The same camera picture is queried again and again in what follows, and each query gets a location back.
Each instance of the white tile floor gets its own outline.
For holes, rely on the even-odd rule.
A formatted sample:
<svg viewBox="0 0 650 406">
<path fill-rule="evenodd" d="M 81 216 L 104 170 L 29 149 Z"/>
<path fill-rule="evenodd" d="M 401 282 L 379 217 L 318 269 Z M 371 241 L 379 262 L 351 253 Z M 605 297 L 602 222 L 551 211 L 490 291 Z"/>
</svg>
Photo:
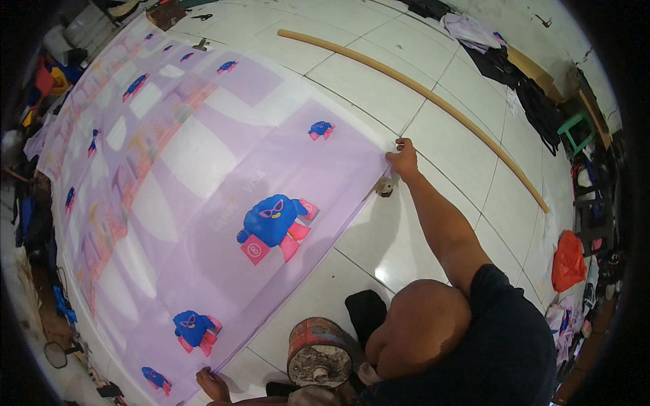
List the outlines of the white tile floor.
<svg viewBox="0 0 650 406">
<path fill-rule="evenodd" d="M 208 13 L 214 17 L 185 18 L 168 33 L 188 43 L 206 37 L 261 53 L 303 76 L 380 136 L 411 137 L 427 179 L 463 212 L 511 283 L 545 310 L 555 297 L 547 273 L 549 241 L 573 224 L 569 162 L 546 151 L 525 117 L 512 116 L 505 86 L 483 78 L 436 21 L 407 12 L 395 0 L 225 0 L 194 7 L 191 15 Z M 341 55 L 280 38 L 279 28 L 345 45 L 432 89 L 507 149 L 544 189 L 551 213 L 543 214 L 475 135 L 423 96 Z M 447 282 L 424 241 L 408 188 L 398 181 L 390 198 L 367 205 L 313 275 L 222 371 L 233 401 L 264 396 L 266 382 L 286 379 L 287 338 L 299 321 L 324 316 L 354 335 L 345 297 L 371 288 L 388 302 L 421 278 Z M 128 385 L 113 363 L 107 369 L 114 382 Z M 189 405 L 208 401 L 199 393 Z"/>
</svg>

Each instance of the cement-filled can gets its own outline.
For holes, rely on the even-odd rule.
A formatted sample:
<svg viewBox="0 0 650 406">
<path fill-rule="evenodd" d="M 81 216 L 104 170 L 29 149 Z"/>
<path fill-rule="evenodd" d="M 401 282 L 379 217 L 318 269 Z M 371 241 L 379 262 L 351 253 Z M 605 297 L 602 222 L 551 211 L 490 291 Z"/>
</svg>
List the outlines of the cement-filled can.
<svg viewBox="0 0 650 406">
<path fill-rule="evenodd" d="M 343 330 L 333 321 L 312 317 L 296 324 L 289 335 L 289 379 L 301 387 L 335 388 L 352 374 L 352 357 Z"/>
</svg>

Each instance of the green stool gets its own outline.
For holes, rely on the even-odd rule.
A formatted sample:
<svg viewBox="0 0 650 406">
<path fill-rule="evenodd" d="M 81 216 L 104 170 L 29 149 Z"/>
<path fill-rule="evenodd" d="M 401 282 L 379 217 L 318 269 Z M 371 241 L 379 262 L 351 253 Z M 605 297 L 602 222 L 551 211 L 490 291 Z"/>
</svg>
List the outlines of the green stool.
<svg viewBox="0 0 650 406">
<path fill-rule="evenodd" d="M 580 145 L 577 146 L 575 145 L 575 141 L 573 140 L 573 137 L 569 133 L 569 130 L 572 129 L 577 123 L 583 120 L 586 121 L 587 124 L 589 125 L 591 134 L 589 134 L 589 136 L 585 141 L 581 142 Z M 562 126 L 558 129 L 558 135 L 561 134 L 565 134 L 569 139 L 569 142 L 571 142 L 571 146 L 573 146 L 573 156 L 575 157 L 578 152 L 582 151 L 582 148 L 586 147 L 587 144 L 589 144 L 591 140 L 593 140 L 593 137 L 596 135 L 596 130 L 593 128 L 592 120 L 589 118 L 589 116 L 584 111 L 581 111 L 575 116 L 565 121 L 564 124 L 562 124 Z"/>
</svg>

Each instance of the scissors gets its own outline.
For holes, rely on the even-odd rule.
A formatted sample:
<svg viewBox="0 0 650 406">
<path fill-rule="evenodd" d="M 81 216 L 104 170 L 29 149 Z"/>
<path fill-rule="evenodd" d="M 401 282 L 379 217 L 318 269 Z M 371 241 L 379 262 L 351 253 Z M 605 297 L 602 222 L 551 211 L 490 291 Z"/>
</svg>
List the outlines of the scissors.
<svg viewBox="0 0 650 406">
<path fill-rule="evenodd" d="M 200 18 L 201 21 L 205 21 L 210 17 L 212 17 L 212 14 L 203 14 L 202 16 L 194 16 L 194 17 L 190 17 L 190 18 Z"/>
</svg>

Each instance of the dark blue t-shirt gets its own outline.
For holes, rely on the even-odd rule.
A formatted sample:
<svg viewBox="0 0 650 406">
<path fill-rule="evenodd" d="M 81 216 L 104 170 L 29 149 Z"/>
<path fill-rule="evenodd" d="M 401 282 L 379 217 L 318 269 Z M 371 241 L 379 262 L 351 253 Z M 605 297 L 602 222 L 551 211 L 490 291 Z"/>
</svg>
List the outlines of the dark blue t-shirt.
<svg viewBox="0 0 650 406">
<path fill-rule="evenodd" d="M 555 388 L 551 330 L 496 266 L 481 266 L 469 293 L 472 322 L 428 371 L 366 388 L 359 406 L 544 405 Z"/>
</svg>

